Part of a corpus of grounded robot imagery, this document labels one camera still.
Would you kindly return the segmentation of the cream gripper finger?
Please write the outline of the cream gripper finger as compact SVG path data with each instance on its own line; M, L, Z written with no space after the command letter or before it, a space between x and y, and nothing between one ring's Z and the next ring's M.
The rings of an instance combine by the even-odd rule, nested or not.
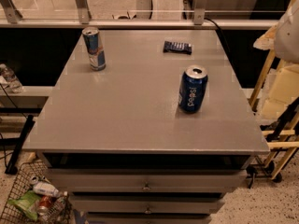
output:
M277 28L277 25L270 27L263 35L255 40L253 47L261 50L273 49Z

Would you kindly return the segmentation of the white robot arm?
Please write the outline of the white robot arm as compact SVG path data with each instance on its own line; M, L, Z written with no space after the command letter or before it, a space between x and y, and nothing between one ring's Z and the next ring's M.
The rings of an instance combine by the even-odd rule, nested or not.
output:
M288 63L299 63L299 0L272 26L253 43L261 50L272 49L276 56Z

